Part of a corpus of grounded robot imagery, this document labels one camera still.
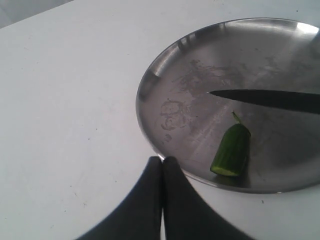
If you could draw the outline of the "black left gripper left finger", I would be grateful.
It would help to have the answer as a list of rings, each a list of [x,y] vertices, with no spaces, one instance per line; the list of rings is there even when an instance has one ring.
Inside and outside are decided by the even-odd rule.
[[[126,198],[80,240],[159,240],[162,221],[163,165],[149,158],[139,180]]]

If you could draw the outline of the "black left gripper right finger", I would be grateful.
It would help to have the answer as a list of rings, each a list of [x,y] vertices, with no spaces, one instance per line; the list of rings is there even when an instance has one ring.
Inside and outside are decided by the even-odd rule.
[[[162,194],[167,240],[251,240],[214,211],[196,192],[176,158],[162,162]]]

